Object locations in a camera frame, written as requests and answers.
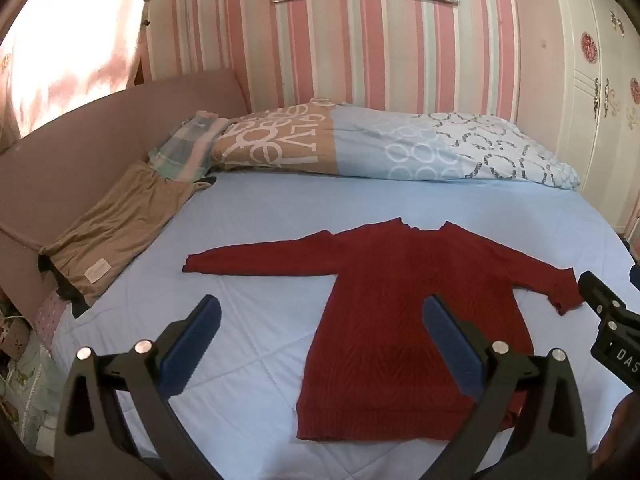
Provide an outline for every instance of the sunlight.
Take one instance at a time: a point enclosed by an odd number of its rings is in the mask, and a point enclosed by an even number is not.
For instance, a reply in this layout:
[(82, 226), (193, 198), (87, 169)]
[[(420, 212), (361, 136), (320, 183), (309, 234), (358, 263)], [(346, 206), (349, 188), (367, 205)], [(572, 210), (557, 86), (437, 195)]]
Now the sunlight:
[(4, 44), (20, 136), (122, 90), (137, 61), (144, 0), (29, 0)]

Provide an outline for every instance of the sweater hem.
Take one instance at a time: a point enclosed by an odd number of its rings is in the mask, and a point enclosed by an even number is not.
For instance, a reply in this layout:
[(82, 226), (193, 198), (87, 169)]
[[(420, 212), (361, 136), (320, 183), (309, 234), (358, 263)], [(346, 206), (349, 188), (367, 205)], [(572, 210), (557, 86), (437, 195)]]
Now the sweater hem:
[[(301, 410), (298, 435), (301, 440), (451, 440), (470, 411), (341, 411)], [(516, 414), (508, 411), (500, 430), (514, 425)]]

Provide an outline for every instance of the white wardrobe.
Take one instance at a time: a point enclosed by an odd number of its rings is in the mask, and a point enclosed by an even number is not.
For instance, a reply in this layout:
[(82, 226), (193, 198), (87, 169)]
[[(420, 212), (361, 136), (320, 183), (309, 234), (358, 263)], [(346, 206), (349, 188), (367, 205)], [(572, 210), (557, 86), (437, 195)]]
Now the white wardrobe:
[(518, 125), (578, 171), (582, 195), (622, 233), (640, 190), (640, 36), (614, 0), (516, 1), (532, 42)]

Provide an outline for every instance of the blue gripper pad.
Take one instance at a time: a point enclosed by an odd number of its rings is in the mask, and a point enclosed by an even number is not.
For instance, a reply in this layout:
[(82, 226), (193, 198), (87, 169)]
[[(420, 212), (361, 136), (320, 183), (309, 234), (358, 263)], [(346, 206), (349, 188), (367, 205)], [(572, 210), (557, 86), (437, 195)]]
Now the blue gripper pad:
[(163, 399), (181, 394), (200, 359), (220, 328), (222, 309), (216, 297), (207, 294), (183, 321), (171, 323), (157, 342), (176, 332), (175, 340), (158, 363), (156, 386)]
[(629, 280), (632, 285), (640, 290), (640, 266), (634, 265), (629, 271)]
[(460, 393), (479, 400), (484, 393), (484, 364), (437, 296), (424, 300), (422, 323)]

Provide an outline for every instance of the light blue bedsheet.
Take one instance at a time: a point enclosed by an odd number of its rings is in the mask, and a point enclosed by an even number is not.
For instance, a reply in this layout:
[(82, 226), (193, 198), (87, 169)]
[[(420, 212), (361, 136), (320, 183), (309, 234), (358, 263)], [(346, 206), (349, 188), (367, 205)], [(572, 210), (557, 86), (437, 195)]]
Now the light blue bedsheet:
[[(80, 346), (128, 351), (185, 318), (204, 294), (220, 299), (222, 326), (187, 390), (170, 402), (226, 480), (412, 480), (443, 449), (432, 440), (316, 443), (296, 439), (295, 403), (306, 353), (333, 276), (272, 278), (183, 274), (188, 254), (229, 244), (298, 238), (402, 217), (421, 229), (445, 221), (555, 265), (592, 270), (630, 308), (632, 259), (616, 234), (576, 192), (530, 182), (399, 182), (287, 173), (223, 173), (197, 193), (145, 253), (79, 319), (63, 316), (53, 344), (69, 369)], [(598, 317), (587, 307), (559, 317), (545, 296), (517, 290), (536, 352), (564, 348), (596, 446), (628, 389), (590, 356)], [(127, 421), (152, 452), (129, 399)], [(483, 466), (495, 462), (500, 434)]]

